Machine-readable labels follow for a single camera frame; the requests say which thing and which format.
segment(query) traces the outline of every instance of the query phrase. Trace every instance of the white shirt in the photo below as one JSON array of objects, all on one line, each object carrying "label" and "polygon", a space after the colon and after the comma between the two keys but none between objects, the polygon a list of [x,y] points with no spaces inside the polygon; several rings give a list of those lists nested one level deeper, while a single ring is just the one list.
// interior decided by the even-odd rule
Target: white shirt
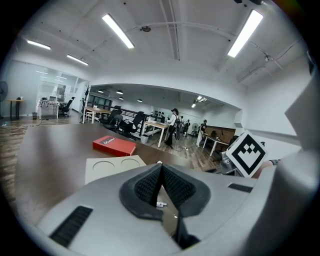
[{"label": "white shirt", "polygon": [[171,126],[173,126],[173,125],[175,124],[176,119],[177,119],[176,115],[175,115],[175,114],[172,114],[170,120],[167,120],[166,122],[167,122],[168,124],[170,124]]}]

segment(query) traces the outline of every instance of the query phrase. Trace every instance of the wooden floor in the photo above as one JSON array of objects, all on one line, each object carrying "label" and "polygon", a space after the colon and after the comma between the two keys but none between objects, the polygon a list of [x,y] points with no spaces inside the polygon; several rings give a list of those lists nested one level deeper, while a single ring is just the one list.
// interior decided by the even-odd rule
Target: wooden floor
[{"label": "wooden floor", "polygon": [[[32,120],[30,117],[23,117],[20,120],[13,121],[0,120],[0,182],[7,200],[13,207],[15,201],[17,156],[27,128],[29,126],[79,124],[79,122],[80,116],[75,111],[72,112],[69,118],[59,117],[59,119],[54,119],[54,117],[51,117],[48,120]],[[160,147],[158,147],[159,138],[159,133],[150,136],[147,145],[182,158],[190,159],[193,168],[198,171],[205,171],[216,166],[213,158],[209,156],[210,151],[196,146],[196,137],[181,137],[180,140],[173,138],[172,147],[174,149],[164,144],[163,141]]]}]

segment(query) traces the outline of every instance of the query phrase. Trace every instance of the white ceiling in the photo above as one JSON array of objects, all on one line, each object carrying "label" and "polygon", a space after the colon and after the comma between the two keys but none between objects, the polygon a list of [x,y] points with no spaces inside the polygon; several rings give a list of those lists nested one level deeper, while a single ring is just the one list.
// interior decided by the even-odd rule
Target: white ceiling
[{"label": "white ceiling", "polygon": [[[116,93],[122,90],[123,95]],[[113,84],[113,85],[97,85],[92,86],[90,92],[104,95],[118,100],[123,97],[124,101],[137,102],[141,99],[143,103],[161,107],[174,105],[176,108],[191,109],[192,104],[197,99],[199,94],[194,94],[186,91],[177,91],[170,88],[148,86],[143,84]],[[215,99],[207,98],[206,101],[198,102],[194,110],[204,110],[207,108],[222,107],[224,104]]]},{"label": "white ceiling", "polygon": [[[240,53],[228,57],[252,9],[260,12],[263,20]],[[128,49],[102,20],[108,13],[134,49]],[[142,25],[149,25],[151,31],[141,31]],[[58,0],[44,6],[21,37],[52,50],[56,47],[95,69],[128,55],[162,57],[207,65],[236,77],[243,86],[256,81],[251,75],[246,77],[248,74],[260,79],[280,69],[274,62],[266,62],[263,52],[277,59],[294,45],[278,60],[281,67],[306,52],[303,40],[297,43],[300,35],[268,0],[263,5],[249,0],[243,4],[233,0]]]}]

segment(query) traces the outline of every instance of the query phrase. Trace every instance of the trash bin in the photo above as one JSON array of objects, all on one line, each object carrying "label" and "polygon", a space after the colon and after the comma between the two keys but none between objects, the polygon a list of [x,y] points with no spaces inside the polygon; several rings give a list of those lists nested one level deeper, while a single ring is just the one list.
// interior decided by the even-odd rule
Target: trash bin
[{"label": "trash bin", "polygon": [[147,144],[148,138],[149,138],[148,135],[145,135],[145,134],[142,135],[142,136],[141,136],[141,143],[142,143],[142,144]]}]

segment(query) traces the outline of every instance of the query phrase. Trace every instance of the fluorescent ceiling light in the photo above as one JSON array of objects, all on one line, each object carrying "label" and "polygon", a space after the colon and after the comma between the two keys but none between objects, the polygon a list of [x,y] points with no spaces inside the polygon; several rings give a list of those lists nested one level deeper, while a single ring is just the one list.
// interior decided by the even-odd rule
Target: fluorescent ceiling light
[{"label": "fluorescent ceiling light", "polygon": [[246,44],[253,32],[256,30],[262,19],[263,16],[259,12],[255,10],[251,11],[249,18],[246,20],[246,23],[244,24],[244,27],[242,28],[240,34],[238,35],[233,46],[228,52],[229,56],[237,56],[242,47]]},{"label": "fluorescent ceiling light", "polygon": [[51,50],[51,47],[50,47],[50,46],[44,45],[44,44],[42,44],[42,43],[38,43],[38,42],[30,41],[30,40],[27,40],[27,43],[28,43],[28,44],[31,44],[31,45],[34,45],[34,46],[42,47],[42,48],[47,49],[47,50]]},{"label": "fluorescent ceiling light", "polygon": [[73,57],[73,56],[71,56],[71,55],[67,55],[67,57],[70,58],[70,59],[72,59],[72,60],[74,60],[74,61],[76,61],[76,62],[80,62],[80,63],[82,63],[82,64],[84,64],[84,65],[86,65],[86,66],[89,65],[88,63],[82,61],[81,59],[75,58],[75,57]]},{"label": "fluorescent ceiling light", "polygon": [[131,49],[134,44],[127,37],[125,32],[121,29],[121,27],[116,23],[116,21],[112,18],[110,14],[107,14],[102,17],[102,19],[109,25],[109,27],[117,34],[117,36],[125,43],[125,45]]}]

